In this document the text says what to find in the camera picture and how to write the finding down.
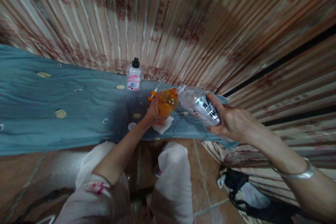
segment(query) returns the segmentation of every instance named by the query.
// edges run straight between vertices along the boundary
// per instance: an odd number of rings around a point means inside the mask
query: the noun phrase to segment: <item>floor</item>
[[[161,147],[176,141],[188,149],[191,168],[193,208],[196,223],[245,223],[228,199],[225,189],[217,185],[220,164],[201,144],[201,140],[164,139],[140,142],[125,170],[130,192],[154,186],[153,167]],[[34,201],[60,189],[55,200],[36,207],[25,218],[37,221],[58,213],[73,192],[81,159],[94,146],[46,153],[0,157],[0,223],[12,223]],[[136,211],[141,202],[131,205]]]

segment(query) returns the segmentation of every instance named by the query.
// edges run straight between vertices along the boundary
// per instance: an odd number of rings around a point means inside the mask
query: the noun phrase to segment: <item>white pants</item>
[[[111,142],[99,144],[83,158],[76,178],[76,190],[114,146],[116,144]],[[158,162],[162,173],[155,184],[150,208],[154,213],[160,213],[178,223],[193,223],[188,150],[176,142],[169,142],[159,155]],[[112,196],[117,203],[115,219],[129,214],[130,195],[125,174],[113,188]]]

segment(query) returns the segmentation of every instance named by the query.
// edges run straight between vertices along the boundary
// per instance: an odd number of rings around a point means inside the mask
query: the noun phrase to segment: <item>blue cloth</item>
[[[128,133],[129,123],[138,123],[146,114],[148,96],[157,84],[143,80],[140,91],[134,92],[127,90],[126,76],[0,45],[0,155],[119,142]],[[172,87],[163,84],[159,90]],[[228,103],[224,97],[218,98]],[[57,118],[59,110],[64,110],[66,117]],[[183,112],[179,105],[172,113],[172,126],[163,135],[150,128],[142,140],[181,137],[219,141],[196,117]],[[141,117],[134,118],[135,113]],[[228,149],[238,145],[222,144]]]

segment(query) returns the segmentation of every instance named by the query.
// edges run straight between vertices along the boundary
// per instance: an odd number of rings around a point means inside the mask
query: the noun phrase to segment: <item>hand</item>
[[[148,127],[151,127],[161,121],[166,120],[168,117],[164,117],[162,115],[160,115],[159,110],[158,110],[158,97],[161,95],[161,92],[159,92],[155,98],[153,99],[153,101],[150,103],[149,109],[145,115],[145,117],[143,118],[143,120],[146,122],[146,125],[148,125]]]
[[[258,122],[249,112],[243,108],[232,108],[227,104],[222,104],[213,94],[208,94],[209,99],[216,106],[222,119],[219,126],[208,127],[211,133],[224,135],[235,141],[252,145],[259,149],[265,141],[280,137]]]

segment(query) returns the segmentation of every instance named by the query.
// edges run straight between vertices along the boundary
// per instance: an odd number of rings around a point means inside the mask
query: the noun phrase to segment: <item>label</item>
[[[140,86],[140,77],[138,75],[130,75],[128,77],[128,89],[138,91]]]
[[[206,95],[199,97],[189,108],[189,111],[208,126],[216,126],[221,123],[215,105]]]

